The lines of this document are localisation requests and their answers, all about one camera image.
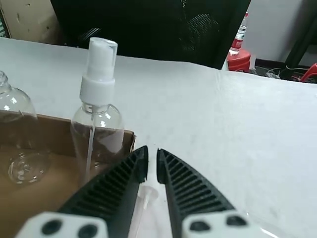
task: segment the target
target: plastic tube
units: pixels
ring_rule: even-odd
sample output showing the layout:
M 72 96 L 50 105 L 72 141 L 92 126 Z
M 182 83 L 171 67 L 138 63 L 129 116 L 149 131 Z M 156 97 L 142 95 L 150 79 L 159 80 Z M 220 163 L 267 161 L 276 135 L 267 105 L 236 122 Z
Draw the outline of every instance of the plastic tube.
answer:
M 148 205 L 153 203 L 159 197 L 158 195 L 158 191 L 151 186 L 141 185 L 139 187 L 137 203 L 134 208 L 128 238 L 138 237 L 143 213 L 148 208 Z

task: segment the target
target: bottle cap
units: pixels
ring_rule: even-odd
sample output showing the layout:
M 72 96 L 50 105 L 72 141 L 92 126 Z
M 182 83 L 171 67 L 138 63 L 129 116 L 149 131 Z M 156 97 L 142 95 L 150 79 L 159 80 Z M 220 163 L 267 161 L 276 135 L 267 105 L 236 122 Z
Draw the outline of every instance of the bottle cap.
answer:
M 87 70 L 80 89 L 82 102 L 102 106 L 112 102 L 114 92 L 114 65 L 118 44 L 92 37 L 89 42 Z

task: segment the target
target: bottle shoulder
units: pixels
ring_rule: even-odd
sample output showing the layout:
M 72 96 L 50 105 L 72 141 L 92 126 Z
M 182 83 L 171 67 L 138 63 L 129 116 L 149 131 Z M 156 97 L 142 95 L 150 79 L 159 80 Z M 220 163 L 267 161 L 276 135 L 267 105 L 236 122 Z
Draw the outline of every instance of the bottle shoulder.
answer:
M 72 126 L 75 124 L 83 124 L 103 128 L 124 129 L 124 122 L 121 112 L 114 105 L 107 105 L 107 108 L 102 112 L 92 113 L 81 106 L 75 113 L 72 121 Z

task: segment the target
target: white table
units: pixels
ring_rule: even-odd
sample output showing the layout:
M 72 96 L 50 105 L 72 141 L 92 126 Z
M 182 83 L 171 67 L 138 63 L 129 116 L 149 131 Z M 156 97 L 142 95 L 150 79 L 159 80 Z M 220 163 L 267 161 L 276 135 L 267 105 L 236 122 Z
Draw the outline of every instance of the white table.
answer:
M 86 57 L 83 49 L 0 39 L 0 70 L 49 116 L 70 119 L 80 106 Z M 148 145 L 148 183 L 159 190 L 139 237 L 171 237 L 165 189 L 156 182 L 158 147 L 238 209 L 288 237 L 317 237 L 317 85 L 127 57 L 117 57 L 115 78 L 114 105 L 135 131 L 136 148 Z

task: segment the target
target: red bottle label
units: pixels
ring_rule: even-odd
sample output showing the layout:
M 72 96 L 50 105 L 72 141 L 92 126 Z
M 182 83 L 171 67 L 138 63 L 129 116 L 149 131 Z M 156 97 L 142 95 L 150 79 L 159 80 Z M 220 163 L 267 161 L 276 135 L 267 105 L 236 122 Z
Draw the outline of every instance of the red bottle label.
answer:
M 240 49 L 241 45 L 242 45 L 242 40 L 234 39 L 231 47 L 235 49 Z

